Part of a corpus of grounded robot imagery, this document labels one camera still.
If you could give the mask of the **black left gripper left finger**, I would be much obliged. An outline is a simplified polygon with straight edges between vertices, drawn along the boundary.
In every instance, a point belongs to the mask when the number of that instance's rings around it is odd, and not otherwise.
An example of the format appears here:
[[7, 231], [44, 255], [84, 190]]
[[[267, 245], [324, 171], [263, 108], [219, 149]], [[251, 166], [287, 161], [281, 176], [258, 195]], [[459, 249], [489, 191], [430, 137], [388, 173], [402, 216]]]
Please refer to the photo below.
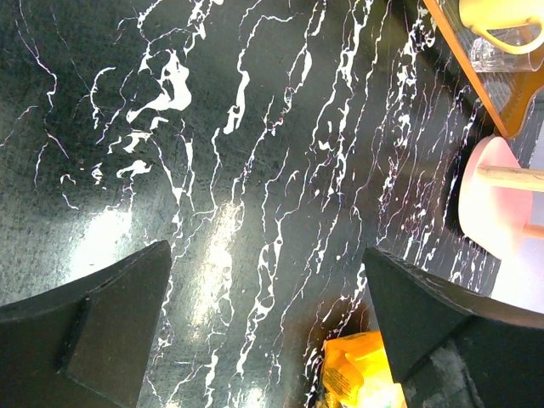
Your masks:
[[167, 241], [1, 308], [3, 407], [134, 407], [172, 266]]

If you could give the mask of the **pink three-tier shelf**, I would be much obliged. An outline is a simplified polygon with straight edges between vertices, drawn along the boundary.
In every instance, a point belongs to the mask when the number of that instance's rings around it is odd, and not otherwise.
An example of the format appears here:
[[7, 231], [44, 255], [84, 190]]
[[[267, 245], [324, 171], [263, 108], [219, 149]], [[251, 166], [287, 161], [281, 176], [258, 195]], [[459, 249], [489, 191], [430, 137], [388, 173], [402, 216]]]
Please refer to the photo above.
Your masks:
[[543, 227], [530, 222], [533, 195], [542, 191], [542, 170], [522, 168], [503, 137], [483, 138], [462, 175], [462, 232], [494, 257], [513, 258], [525, 238], [543, 238]]

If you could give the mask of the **orange candy bag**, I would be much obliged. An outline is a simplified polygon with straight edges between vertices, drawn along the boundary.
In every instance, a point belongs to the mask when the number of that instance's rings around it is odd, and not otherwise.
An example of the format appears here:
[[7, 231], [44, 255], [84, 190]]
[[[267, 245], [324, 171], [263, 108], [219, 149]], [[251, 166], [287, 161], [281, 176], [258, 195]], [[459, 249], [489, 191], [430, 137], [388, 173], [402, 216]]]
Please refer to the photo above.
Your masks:
[[325, 341], [317, 407], [405, 407], [379, 331]]

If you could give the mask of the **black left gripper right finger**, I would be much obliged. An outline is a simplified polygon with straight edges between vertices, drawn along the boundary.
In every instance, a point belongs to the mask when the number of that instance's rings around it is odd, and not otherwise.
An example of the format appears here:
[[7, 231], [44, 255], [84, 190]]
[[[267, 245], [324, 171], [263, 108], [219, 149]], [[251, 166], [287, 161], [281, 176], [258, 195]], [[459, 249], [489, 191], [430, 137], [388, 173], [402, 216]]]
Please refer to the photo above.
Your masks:
[[543, 316], [378, 247], [363, 255], [392, 378], [409, 407], [541, 407]]

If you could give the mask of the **brown wooden cup rack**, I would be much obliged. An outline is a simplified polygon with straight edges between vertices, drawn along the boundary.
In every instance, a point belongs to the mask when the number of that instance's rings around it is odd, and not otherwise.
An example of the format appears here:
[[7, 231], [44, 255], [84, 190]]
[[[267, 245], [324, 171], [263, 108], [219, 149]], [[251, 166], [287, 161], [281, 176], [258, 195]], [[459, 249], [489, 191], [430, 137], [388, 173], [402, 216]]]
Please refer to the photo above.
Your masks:
[[506, 139], [517, 137], [535, 96], [543, 90], [543, 68], [526, 72], [478, 72], [470, 61], [478, 36], [462, 25], [457, 1], [426, 1], [459, 65], [495, 124]]

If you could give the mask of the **clear glass bottom shelf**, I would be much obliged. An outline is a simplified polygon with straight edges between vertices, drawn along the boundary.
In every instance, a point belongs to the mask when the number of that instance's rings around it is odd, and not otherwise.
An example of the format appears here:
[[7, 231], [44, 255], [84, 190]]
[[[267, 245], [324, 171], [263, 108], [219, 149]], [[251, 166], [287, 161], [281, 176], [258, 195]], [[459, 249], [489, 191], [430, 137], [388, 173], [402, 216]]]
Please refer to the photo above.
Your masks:
[[469, 60], [478, 73], [535, 72], [543, 65], [543, 46], [527, 54], [510, 54], [478, 38], [470, 49]]

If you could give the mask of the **cream yellow mug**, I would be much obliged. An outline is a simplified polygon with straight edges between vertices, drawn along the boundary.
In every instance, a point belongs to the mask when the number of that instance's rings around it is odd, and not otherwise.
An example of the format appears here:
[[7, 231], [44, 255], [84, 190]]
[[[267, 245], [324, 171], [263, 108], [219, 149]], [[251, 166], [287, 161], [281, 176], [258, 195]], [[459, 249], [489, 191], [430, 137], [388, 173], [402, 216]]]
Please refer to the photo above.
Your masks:
[[[543, 44], [543, 1], [461, 0], [458, 9], [464, 26], [506, 53], [527, 54]], [[523, 45], [512, 45], [490, 34], [523, 26], [539, 28], [537, 37]]]

